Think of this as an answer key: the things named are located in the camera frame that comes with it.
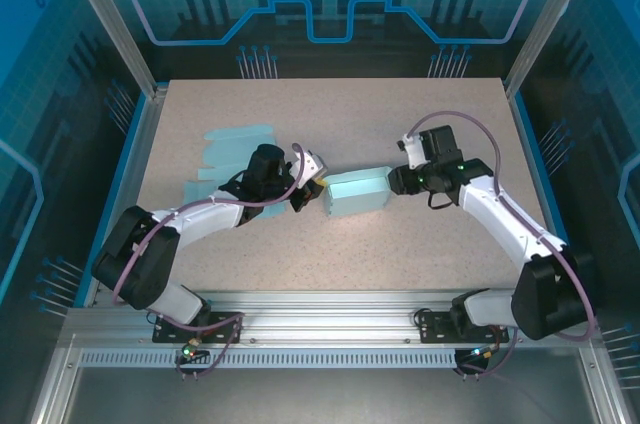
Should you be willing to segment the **light blue paper box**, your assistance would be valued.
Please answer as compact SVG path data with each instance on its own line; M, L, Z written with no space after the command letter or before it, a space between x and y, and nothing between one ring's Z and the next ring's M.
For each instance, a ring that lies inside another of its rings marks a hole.
M383 209L391 195L390 172L390 167L383 166L325 177L328 216L344 217Z
M211 194L226 184L233 176L249 167L252 154L259 145L274 145L282 156L284 150L277 146L274 130L266 124L215 129L204 135L207 144L202 151L202 163L197 169L197 179L183 185L183 203L204 200L179 214L186 219L208 207L212 207Z

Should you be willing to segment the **aluminium frame rail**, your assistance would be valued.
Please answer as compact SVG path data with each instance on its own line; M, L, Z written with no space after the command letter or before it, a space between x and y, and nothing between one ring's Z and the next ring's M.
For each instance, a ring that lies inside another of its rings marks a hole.
M453 291L206 292L219 312L244 313L239 345L254 348L417 348L413 314L446 311ZM152 325L143 311L109 305L101 292L90 308L68 311L60 348L150 349Z

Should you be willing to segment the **aluminium side rail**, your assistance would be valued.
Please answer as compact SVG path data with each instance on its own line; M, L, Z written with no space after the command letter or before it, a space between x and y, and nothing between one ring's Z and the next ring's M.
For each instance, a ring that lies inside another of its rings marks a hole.
M139 99L107 197L104 219L99 225L96 254L102 250L121 214L137 203L167 89L161 86L160 96L155 100L143 96Z

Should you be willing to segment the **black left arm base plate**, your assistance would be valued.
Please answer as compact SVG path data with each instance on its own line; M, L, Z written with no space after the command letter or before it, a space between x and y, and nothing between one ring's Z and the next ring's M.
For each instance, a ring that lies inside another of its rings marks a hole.
M207 327L228 321L223 326L206 331L189 331L157 317L152 333L152 342L159 344L187 344L190 340L200 338L204 344L224 344L232 335L237 324L237 312L201 312L188 326Z

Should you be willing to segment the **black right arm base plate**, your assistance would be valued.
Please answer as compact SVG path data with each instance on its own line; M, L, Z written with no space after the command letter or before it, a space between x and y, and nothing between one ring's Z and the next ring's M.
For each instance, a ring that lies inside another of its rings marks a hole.
M511 340L507 329L476 326L454 318L449 311L421 308L414 312L413 323L422 344L503 344Z

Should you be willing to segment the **aluminium frame post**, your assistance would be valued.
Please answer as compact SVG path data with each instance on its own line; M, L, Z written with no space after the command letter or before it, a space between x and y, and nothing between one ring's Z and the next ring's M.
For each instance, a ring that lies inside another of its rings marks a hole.
M505 95L509 101L515 99L516 93L531 71L570 1L546 0L540 15L504 81Z
M159 103L164 96L114 0L88 0L144 96Z

